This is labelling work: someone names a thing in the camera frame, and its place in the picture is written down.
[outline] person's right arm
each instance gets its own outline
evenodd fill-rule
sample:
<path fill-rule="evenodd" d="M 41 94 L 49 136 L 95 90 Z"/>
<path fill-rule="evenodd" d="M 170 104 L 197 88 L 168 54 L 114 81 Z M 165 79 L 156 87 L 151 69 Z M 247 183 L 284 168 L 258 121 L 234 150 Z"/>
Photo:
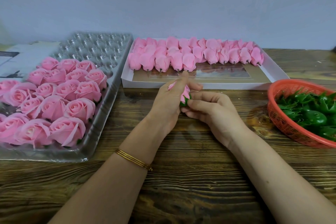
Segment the person's right arm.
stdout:
<path fill-rule="evenodd" d="M 207 123 L 234 154 L 277 223 L 336 223 L 336 206 L 249 130 L 228 96 L 200 91 L 191 97 L 182 111 Z"/>

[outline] white wall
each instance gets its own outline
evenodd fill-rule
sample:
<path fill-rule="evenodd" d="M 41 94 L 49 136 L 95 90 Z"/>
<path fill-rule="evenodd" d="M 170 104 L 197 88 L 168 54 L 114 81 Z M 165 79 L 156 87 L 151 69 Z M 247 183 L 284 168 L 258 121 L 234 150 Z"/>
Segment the white wall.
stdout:
<path fill-rule="evenodd" d="M 0 0 L 0 20 L 16 43 L 95 30 L 243 38 L 265 48 L 336 45 L 336 0 Z"/>

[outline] tabletop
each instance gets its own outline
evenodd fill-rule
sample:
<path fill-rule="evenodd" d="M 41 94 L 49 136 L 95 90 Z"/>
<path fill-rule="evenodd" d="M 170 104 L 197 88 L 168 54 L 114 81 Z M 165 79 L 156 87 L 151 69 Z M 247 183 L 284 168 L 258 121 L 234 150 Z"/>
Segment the tabletop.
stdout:
<path fill-rule="evenodd" d="M 336 90 L 336 54 L 264 49 L 288 74 Z M 267 116 L 267 92 L 227 94 L 247 126 L 336 204 L 336 149 L 315 149 L 283 135 Z M 83 163 L 0 161 L 0 223 L 46 223 L 98 170 L 149 112 L 157 89 L 120 87 L 94 156 Z M 209 128 L 181 114 L 140 191 L 129 223 L 274 223 L 233 155 Z"/>

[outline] basket rim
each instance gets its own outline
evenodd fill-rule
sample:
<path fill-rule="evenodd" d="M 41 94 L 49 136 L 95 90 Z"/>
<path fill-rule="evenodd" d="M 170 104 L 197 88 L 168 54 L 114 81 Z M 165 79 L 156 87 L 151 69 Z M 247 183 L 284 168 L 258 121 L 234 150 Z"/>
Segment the basket rim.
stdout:
<path fill-rule="evenodd" d="M 330 141 L 330 140 L 325 139 L 323 137 L 320 137 L 320 136 L 306 130 L 305 128 L 301 127 L 296 122 L 292 121 L 287 115 L 285 115 L 285 113 L 278 107 L 277 103 L 275 102 L 274 96 L 273 96 L 273 91 L 274 91 L 274 88 L 276 86 L 278 86 L 279 84 L 283 84 L 283 83 L 298 83 L 300 85 L 307 86 L 307 87 L 313 86 L 314 88 L 318 88 L 322 91 L 327 91 L 330 94 L 334 93 L 334 91 L 332 91 L 328 88 L 325 88 L 321 85 L 314 84 L 314 83 L 307 82 L 307 81 L 300 80 L 300 79 L 281 79 L 281 80 L 275 81 L 274 83 L 272 83 L 270 85 L 270 87 L 267 91 L 267 96 L 268 96 L 268 101 L 273 106 L 273 108 L 281 115 L 281 118 L 283 118 L 291 127 L 293 127 L 294 129 L 296 129 L 300 133 L 304 134 L 305 136 L 310 137 L 311 139 L 313 139 L 313 140 L 315 140 L 315 141 L 317 141 L 321 144 L 336 148 L 336 142 L 333 142 L 333 141 Z"/>

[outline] person's left hand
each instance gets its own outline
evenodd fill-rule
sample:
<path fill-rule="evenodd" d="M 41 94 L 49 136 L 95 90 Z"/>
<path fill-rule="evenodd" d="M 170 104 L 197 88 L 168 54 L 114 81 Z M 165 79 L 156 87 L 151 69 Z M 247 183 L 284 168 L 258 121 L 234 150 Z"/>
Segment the person's left hand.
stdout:
<path fill-rule="evenodd" d="M 162 126 L 163 136 L 165 137 L 176 125 L 180 114 L 181 95 L 186 85 L 190 90 L 200 91 L 203 85 L 188 80 L 188 72 L 183 71 L 182 76 L 176 81 L 173 88 L 168 91 L 169 85 L 174 81 L 167 82 L 163 85 L 154 100 L 153 107 L 149 116 L 158 126 Z"/>

